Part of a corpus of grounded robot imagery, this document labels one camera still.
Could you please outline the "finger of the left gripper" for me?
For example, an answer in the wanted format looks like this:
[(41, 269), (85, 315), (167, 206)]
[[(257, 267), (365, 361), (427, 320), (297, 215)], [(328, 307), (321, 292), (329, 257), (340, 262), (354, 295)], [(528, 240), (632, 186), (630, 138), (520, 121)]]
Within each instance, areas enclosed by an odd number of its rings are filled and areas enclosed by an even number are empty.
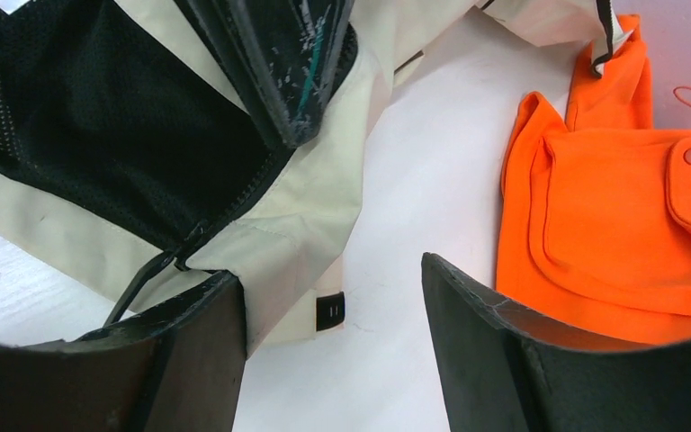
[(358, 45), (351, 1), (180, 1), (267, 147), (296, 149), (320, 130)]

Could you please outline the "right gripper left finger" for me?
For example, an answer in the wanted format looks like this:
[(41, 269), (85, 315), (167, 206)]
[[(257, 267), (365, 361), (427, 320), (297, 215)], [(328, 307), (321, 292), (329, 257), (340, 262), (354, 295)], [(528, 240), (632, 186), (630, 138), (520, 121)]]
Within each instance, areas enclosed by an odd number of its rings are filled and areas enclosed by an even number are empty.
[(246, 362), (233, 274), (67, 342), (0, 346), (0, 431), (229, 431)]

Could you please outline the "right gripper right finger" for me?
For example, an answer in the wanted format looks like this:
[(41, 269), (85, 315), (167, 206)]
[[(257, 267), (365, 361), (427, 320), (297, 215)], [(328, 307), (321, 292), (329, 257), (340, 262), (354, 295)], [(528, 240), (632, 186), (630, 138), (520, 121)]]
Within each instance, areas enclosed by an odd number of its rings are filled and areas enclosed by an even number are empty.
[(645, 346), (573, 328), (422, 258), (453, 431), (691, 431), (691, 339)]

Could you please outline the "beige zip jacket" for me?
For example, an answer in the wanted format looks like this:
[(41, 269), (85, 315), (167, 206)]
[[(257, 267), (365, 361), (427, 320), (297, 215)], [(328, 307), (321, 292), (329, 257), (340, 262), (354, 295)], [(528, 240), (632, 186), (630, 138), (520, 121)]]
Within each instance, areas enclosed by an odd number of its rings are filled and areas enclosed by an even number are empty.
[(269, 148), (180, 1), (0, 1), (0, 235), (115, 302), (111, 320), (227, 270), (247, 346), (346, 318), (342, 253), (393, 89), (472, 9), (535, 45), (630, 34), (609, 1), (351, 1), (358, 45), (319, 134)]

